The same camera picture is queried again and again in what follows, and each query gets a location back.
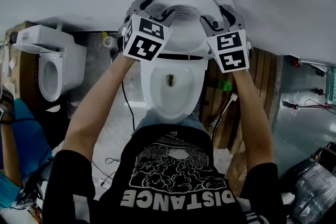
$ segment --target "toilet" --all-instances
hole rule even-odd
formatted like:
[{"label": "toilet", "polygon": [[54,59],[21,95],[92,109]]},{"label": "toilet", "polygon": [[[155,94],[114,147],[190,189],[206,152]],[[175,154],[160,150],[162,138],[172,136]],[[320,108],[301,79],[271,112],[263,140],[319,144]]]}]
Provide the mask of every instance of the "toilet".
[{"label": "toilet", "polygon": [[72,35],[36,25],[19,31],[13,46],[39,54],[38,85],[47,101],[55,102],[62,93],[82,84],[87,49],[75,44]]},{"label": "toilet", "polygon": [[141,88],[146,105],[164,123],[188,117],[200,98],[208,59],[141,61]]}]

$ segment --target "jeans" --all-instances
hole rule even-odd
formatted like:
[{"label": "jeans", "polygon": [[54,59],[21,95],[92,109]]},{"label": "jeans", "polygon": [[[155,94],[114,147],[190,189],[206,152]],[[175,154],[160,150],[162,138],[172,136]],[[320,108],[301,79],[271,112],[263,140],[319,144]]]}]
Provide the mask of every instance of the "jeans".
[{"label": "jeans", "polygon": [[[163,124],[163,122],[151,110],[148,110],[146,116],[140,121],[134,133],[142,127],[155,124]],[[189,115],[182,121],[176,123],[176,125],[193,127],[207,133],[204,126],[202,125],[202,123],[199,121],[198,117],[195,114]]]}]

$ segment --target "toilet tank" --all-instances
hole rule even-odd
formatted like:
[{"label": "toilet tank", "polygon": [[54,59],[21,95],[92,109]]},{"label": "toilet tank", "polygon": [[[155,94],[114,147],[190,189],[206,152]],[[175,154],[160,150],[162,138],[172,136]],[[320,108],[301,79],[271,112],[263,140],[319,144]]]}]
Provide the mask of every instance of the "toilet tank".
[{"label": "toilet tank", "polygon": [[16,42],[42,45],[48,49],[64,49],[69,44],[75,43],[72,35],[43,25],[35,25],[19,31]]}]

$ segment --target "sticker on toilet lid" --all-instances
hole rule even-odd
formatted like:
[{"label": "sticker on toilet lid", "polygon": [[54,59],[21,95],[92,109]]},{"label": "sticker on toilet lid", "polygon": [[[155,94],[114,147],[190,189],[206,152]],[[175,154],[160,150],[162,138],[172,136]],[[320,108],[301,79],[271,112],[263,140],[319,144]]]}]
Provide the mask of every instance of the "sticker on toilet lid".
[{"label": "sticker on toilet lid", "polygon": [[170,11],[171,9],[176,10],[174,20],[192,21],[197,20],[200,17],[198,9],[191,6],[176,5],[170,7],[167,11]]}]

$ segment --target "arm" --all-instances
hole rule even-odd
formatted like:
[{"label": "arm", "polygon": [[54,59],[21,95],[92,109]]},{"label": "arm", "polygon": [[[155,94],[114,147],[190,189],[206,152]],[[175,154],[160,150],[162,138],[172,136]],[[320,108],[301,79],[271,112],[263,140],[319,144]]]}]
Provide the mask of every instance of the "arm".
[{"label": "arm", "polygon": [[[4,113],[2,120],[9,121],[11,117]],[[16,186],[21,186],[19,156],[16,149],[13,129],[10,124],[1,124],[2,154],[4,174]]]},{"label": "arm", "polygon": [[92,161],[94,145],[111,110],[119,86],[134,61],[119,54],[88,92],[70,121],[63,150],[78,152]]},{"label": "arm", "polygon": [[240,101],[240,119],[246,148],[247,170],[262,163],[274,163],[272,131],[250,73],[233,72]]}]

